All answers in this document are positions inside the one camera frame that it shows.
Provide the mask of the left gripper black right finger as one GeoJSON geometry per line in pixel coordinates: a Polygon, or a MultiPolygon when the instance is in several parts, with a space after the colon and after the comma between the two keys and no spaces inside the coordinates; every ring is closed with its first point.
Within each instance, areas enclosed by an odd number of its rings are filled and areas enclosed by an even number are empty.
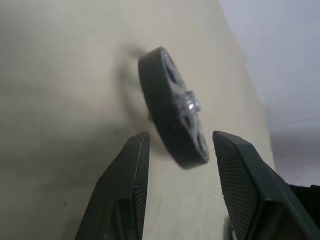
{"type": "Polygon", "coordinates": [[[212,140],[233,240],[320,240],[320,186],[285,182],[239,136],[212,140]]]}

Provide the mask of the black rimmed silver spoked rotor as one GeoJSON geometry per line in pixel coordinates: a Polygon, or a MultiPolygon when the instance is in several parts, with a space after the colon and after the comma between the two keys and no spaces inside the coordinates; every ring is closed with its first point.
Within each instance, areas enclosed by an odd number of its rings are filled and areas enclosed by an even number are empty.
{"type": "Polygon", "coordinates": [[[173,159],[184,169],[209,162],[201,106],[168,51],[160,46],[138,59],[138,75],[151,119],[173,159]]]}

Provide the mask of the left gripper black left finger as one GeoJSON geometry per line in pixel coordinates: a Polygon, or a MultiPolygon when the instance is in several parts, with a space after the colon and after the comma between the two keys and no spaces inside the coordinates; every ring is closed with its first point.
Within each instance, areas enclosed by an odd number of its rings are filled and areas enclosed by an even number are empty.
{"type": "Polygon", "coordinates": [[[142,240],[150,135],[130,137],[98,179],[75,240],[142,240]]]}

